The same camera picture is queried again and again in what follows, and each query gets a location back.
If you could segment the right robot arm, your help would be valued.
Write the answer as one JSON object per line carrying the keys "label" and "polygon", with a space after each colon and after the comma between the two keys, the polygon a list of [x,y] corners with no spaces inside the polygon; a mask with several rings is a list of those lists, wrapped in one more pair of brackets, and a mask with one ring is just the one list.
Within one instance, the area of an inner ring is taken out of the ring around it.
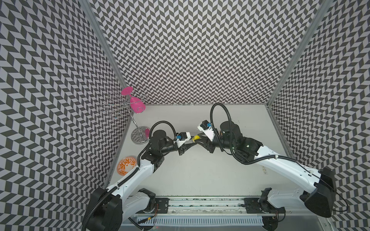
{"label": "right robot arm", "polygon": [[288,190],[264,189],[259,199],[264,212],[272,208],[306,208],[317,216],[330,218],[333,212],[348,211],[348,203],[344,209],[334,209],[338,192],[333,170],[304,166],[294,158],[274,152],[256,139],[244,137],[224,104],[213,104],[210,119],[202,121],[198,130],[202,132],[198,141],[210,153],[215,148],[222,152],[229,150],[239,163],[245,166],[261,165],[295,184],[295,188]]}

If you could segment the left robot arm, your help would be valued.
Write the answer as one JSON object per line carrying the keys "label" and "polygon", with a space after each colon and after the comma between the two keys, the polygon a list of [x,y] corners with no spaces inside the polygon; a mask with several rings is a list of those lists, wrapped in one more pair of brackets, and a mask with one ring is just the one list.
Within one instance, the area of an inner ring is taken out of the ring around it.
{"label": "left robot arm", "polygon": [[137,157],[137,165],[125,176],[107,188],[97,188],[91,195],[87,210],[82,220],[81,230],[117,231],[123,221],[130,219],[137,212],[151,212],[155,206],[155,194],[147,189],[134,190],[140,183],[151,176],[171,152],[183,154],[194,146],[189,132],[177,133],[169,125],[174,138],[169,138],[164,130],[155,130],[161,124],[155,123],[149,132],[149,142]]}

